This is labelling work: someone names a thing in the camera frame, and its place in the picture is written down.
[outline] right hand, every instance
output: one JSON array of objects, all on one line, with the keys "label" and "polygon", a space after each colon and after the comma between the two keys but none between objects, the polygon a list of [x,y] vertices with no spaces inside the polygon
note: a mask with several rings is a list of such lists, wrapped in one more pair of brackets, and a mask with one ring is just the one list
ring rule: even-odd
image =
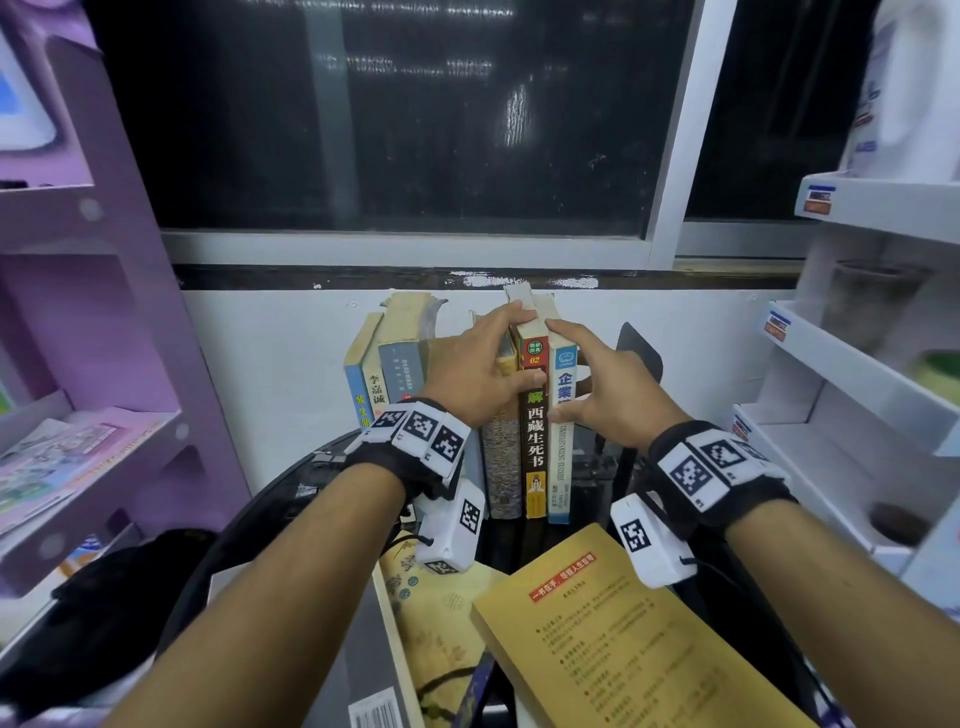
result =
[{"label": "right hand", "polygon": [[583,324],[547,319],[547,328],[580,347],[590,377],[577,394],[585,398],[551,407],[552,423],[573,422],[590,427],[625,448],[646,453],[666,429],[691,418],[657,384],[634,352],[617,352]]}]

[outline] window frame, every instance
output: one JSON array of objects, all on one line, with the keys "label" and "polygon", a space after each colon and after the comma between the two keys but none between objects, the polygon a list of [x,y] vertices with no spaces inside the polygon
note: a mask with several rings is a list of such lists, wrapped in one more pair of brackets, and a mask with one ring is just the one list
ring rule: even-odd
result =
[{"label": "window frame", "polygon": [[[803,257],[812,226],[685,221],[736,0],[697,0],[644,237],[164,231],[174,263],[669,270],[677,255]],[[771,242],[777,240],[776,250]]]}]

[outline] wrist strap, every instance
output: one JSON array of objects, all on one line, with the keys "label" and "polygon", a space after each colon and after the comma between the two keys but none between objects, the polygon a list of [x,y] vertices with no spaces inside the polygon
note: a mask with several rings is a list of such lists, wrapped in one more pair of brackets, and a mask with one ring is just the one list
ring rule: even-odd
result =
[{"label": "wrist strap", "polygon": [[697,521],[721,532],[767,500],[797,502],[783,468],[707,422],[671,427],[650,455],[697,512]]},{"label": "wrist strap", "polygon": [[347,446],[345,466],[373,462],[387,468],[410,499],[420,493],[451,499],[469,435],[469,426],[439,403],[410,399],[389,405]]}]

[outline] book page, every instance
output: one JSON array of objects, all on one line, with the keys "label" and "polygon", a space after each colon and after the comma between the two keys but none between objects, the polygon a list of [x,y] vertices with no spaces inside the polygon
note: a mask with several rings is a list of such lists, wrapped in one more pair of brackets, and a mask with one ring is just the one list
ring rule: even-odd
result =
[{"label": "book page", "polygon": [[811,726],[592,524],[474,600],[474,623],[544,726]]}]

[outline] white bottle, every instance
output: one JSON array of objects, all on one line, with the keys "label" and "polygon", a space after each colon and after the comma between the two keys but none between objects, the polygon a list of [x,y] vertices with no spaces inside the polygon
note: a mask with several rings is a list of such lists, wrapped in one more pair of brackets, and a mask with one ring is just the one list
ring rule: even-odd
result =
[{"label": "white bottle", "polygon": [[37,149],[56,136],[57,128],[0,30],[0,152]]},{"label": "white bottle", "polygon": [[883,0],[844,153],[854,177],[951,182],[960,165],[960,0]]}]

